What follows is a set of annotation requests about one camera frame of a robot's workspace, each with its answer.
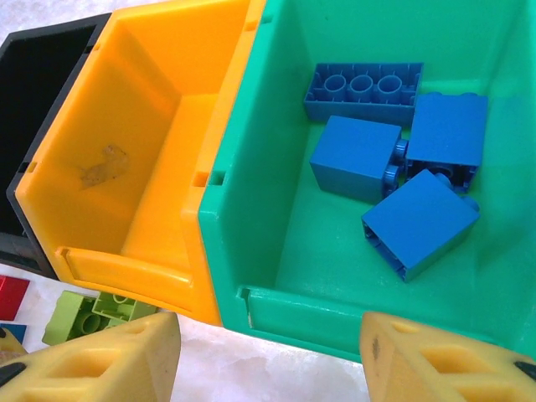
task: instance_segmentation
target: white floor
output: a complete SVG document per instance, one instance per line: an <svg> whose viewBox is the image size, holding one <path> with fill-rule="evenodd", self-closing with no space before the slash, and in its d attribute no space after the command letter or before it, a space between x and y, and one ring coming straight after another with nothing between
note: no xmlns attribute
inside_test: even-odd
<svg viewBox="0 0 536 402"><path fill-rule="evenodd" d="M0 43L8 33L61 23L147 0L1 0ZM16 322L27 324L24 347L44 348L44 327L65 289L92 294L63 283L0 265L0 275L31 280ZM173 401L368 401L360 364L249 338L223 328L179 317L183 349Z"/></svg>

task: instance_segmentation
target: orange storage bin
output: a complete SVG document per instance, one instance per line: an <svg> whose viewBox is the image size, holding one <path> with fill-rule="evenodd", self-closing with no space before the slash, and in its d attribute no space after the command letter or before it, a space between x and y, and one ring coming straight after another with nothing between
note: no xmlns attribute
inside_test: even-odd
<svg viewBox="0 0 536 402"><path fill-rule="evenodd" d="M15 193L60 280L221 323L197 214L264 4L111 15Z"/></svg>

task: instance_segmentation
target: plastic storage bin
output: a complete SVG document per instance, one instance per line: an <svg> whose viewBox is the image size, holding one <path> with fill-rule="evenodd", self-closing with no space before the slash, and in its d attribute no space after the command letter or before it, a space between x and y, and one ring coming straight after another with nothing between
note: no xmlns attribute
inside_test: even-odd
<svg viewBox="0 0 536 402"><path fill-rule="evenodd" d="M214 163L224 180L199 211L225 327L359 360L372 309L536 355L535 13L524 0L267 2ZM482 217L411 283L363 237L370 206L318 188L308 161L324 125L303 105L316 63L406 60L425 62L421 93L490 100L470 192Z"/></svg>
<svg viewBox="0 0 536 402"><path fill-rule="evenodd" d="M60 280L220 324L197 213L263 7L111 15L16 191Z"/></svg>
<svg viewBox="0 0 536 402"><path fill-rule="evenodd" d="M0 262L57 279L15 189L109 17L11 33L0 47Z"/></svg>

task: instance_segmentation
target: red toy block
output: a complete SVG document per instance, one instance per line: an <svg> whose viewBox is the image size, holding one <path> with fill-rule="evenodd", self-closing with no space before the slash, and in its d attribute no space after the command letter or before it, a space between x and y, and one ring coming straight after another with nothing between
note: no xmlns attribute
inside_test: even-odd
<svg viewBox="0 0 536 402"><path fill-rule="evenodd" d="M0 276L0 320L15 319L29 284L25 279Z"/></svg>

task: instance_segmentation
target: blue toy block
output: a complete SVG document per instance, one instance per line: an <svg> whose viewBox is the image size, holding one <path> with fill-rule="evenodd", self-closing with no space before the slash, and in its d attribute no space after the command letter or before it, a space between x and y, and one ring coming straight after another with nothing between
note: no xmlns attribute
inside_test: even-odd
<svg viewBox="0 0 536 402"><path fill-rule="evenodd" d="M423 169L445 174L466 193L482 164L487 96L420 95L406 155L408 178Z"/></svg>
<svg viewBox="0 0 536 402"><path fill-rule="evenodd" d="M330 116L410 127L423 63L317 64L304 105L309 119Z"/></svg>
<svg viewBox="0 0 536 402"><path fill-rule="evenodd" d="M398 188L407 141L402 128L332 116L310 164L323 191L376 204Z"/></svg>
<svg viewBox="0 0 536 402"><path fill-rule="evenodd" d="M13 336L18 340L22 345L24 340L24 335L26 334L26 326L21 324L8 324L6 322L0 322L0 328L7 329Z"/></svg>
<svg viewBox="0 0 536 402"><path fill-rule="evenodd" d="M458 245L479 216L478 204L456 195L446 176L423 170L362 221L370 244L409 281Z"/></svg>

